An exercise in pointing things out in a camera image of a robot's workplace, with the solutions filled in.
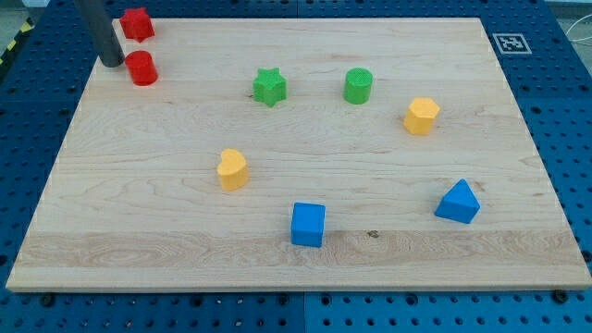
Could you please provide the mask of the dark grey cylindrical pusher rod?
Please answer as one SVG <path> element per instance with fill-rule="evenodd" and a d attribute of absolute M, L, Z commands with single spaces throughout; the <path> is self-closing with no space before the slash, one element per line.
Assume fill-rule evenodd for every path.
<path fill-rule="evenodd" d="M 124 53 L 102 0 L 74 0 L 92 44 L 104 66 L 117 68 L 124 63 Z"/>

